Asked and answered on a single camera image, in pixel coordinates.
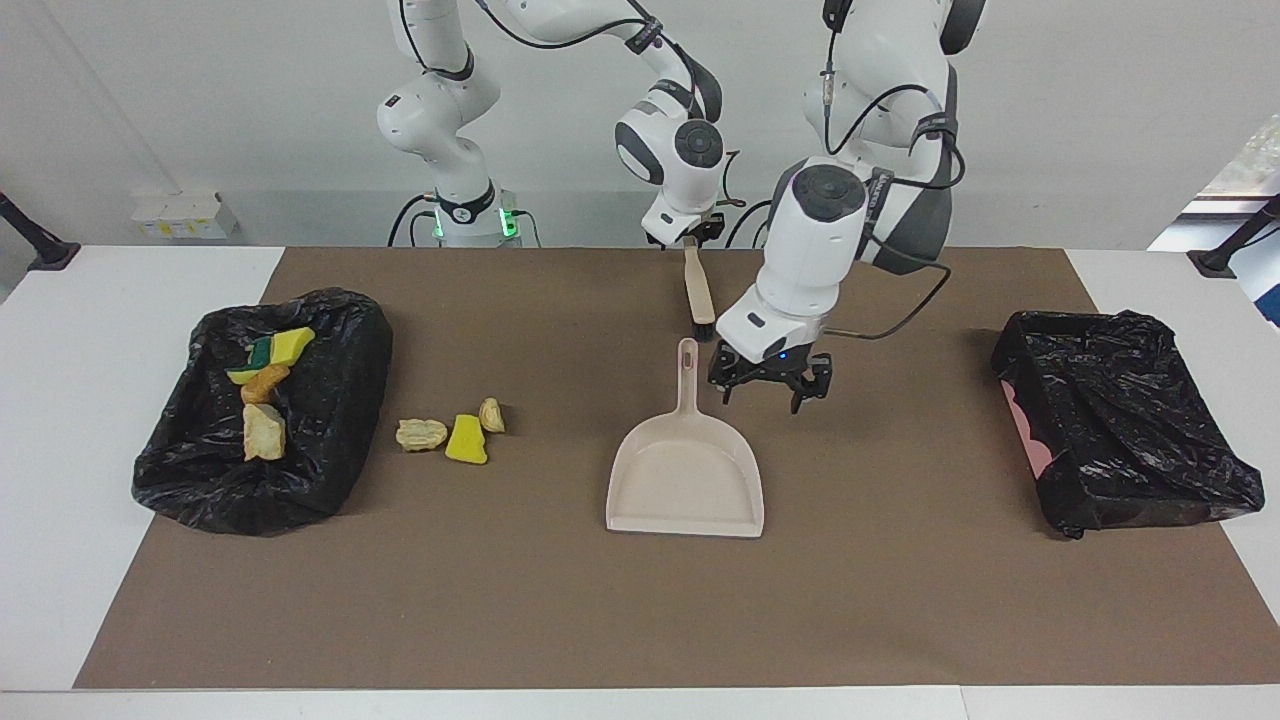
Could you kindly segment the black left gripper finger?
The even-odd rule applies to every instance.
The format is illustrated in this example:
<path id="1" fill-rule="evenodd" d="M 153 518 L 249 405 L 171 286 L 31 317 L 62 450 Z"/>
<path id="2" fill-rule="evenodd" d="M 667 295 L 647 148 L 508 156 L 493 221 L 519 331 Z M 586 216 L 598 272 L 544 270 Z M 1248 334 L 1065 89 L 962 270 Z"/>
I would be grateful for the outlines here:
<path id="1" fill-rule="evenodd" d="M 791 414 L 797 414 L 808 400 L 826 398 L 832 374 L 831 357 L 806 357 L 787 370 L 787 384 L 794 392 L 790 404 Z"/>
<path id="2" fill-rule="evenodd" d="M 717 345 L 708 366 L 707 380 L 721 392 L 721 402 L 728 405 L 733 388 L 742 383 L 748 364 L 730 345 Z"/>

